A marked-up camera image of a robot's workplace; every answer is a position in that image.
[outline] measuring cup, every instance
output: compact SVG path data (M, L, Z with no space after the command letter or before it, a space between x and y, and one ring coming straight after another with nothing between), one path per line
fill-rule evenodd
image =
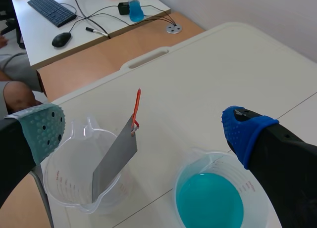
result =
M92 201L93 172L116 135L99 129L93 117L88 117L87 122L85 126L71 123L70 137L48 159L44 187L62 206L77 207L86 214L109 214L130 195L132 179L123 168L97 200Z
M193 175L213 173L227 179L238 191L243 203L241 228L266 228L268 218L268 197L248 170L245 170L235 155L223 152L205 152L195 149L177 176L174 187L174 205L181 226L183 224L176 198L184 183Z

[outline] white wall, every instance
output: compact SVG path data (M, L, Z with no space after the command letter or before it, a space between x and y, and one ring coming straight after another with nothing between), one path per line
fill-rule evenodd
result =
M317 0L160 0L204 29L251 24L317 62Z

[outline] black adapter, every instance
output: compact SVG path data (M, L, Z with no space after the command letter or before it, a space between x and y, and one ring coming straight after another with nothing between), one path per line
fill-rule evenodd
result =
M129 2L120 2L118 4L120 15L128 15L130 13Z

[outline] black keyboard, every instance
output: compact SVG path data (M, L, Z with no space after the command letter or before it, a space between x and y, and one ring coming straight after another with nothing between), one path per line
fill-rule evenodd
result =
M57 27L63 26L77 16L54 0L30 0L28 4Z

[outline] blue gripper pad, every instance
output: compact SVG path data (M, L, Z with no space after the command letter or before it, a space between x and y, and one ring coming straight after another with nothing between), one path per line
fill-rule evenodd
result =
M52 103L27 108L7 117L20 122L37 165L58 147L64 134L64 112Z
M246 121L238 121L234 115L235 113L239 113L236 109L244 108L238 106L228 107L222 112L221 122L224 136L233 147L235 154L244 168L248 169L253 146L262 129L273 124L278 124L279 121L268 116L258 116Z

